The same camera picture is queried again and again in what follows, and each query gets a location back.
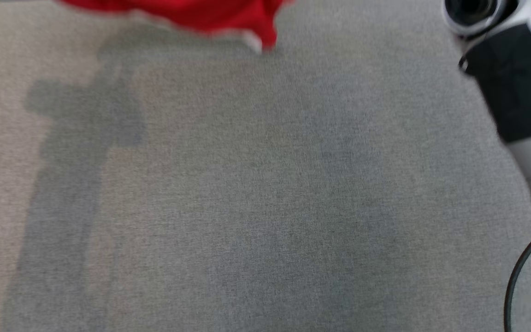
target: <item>cable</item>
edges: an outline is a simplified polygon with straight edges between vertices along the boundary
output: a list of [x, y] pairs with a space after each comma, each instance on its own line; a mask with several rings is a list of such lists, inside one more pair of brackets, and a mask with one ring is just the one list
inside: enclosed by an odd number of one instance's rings
[[512, 332], [512, 298], [513, 292], [516, 288], [516, 282], [522, 271], [522, 267], [525, 264], [525, 261], [531, 255], [531, 242], [525, 248], [525, 250], [520, 255], [516, 266], [513, 267], [512, 275], [509, 277], [509, 282], [507, 284], [507, 291], [505, 292], [505, 304], [503, 305], [503, 330], [505, 332]]

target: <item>black cable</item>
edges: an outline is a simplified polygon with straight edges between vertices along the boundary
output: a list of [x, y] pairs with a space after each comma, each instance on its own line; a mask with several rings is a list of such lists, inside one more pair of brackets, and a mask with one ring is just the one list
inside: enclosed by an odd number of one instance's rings
[[531, 242], [522, 252], [516, 266], [513, 267], [512, 275], [509, 277], [509, 282], [507, 284], [507, 291], [505, 292], [505, 304], [503, 305], [503, 330], [505, 332], [512, 332], [512, 298], [513, 292], [516, 288], [516, 282], [522, 271], [522, 267], [525, 264], [525, 261], [531, 255]]

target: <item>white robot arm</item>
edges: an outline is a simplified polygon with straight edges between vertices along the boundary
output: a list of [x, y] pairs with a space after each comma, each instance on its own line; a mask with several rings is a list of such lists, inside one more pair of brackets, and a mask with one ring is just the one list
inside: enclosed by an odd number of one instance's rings
[[[476, 78], [497, 125], [531, 191], [531, 0], [444, 0], [451, 31], [463, 44], [460, 68]], [[511, 330], [513, 289], [531, 244], [507, 288], [504, 328]]]

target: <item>gray fabric surface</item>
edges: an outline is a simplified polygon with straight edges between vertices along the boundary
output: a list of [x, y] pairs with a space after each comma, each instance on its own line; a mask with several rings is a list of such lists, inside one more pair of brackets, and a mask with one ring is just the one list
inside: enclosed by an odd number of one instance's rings
[[531, 204], [438, 1], [278, 28], [0, 4], [0, 331], [502, 330]]

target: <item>red garment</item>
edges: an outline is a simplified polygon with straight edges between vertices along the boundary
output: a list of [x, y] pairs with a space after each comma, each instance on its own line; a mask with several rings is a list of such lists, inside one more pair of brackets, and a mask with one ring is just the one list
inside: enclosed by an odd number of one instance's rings
[[195, 31], [252, 31], [263, 48], [276, 44], [274, 16], [289, 0], [61, 0], [72, 6], [109, 13], [134, 9]]

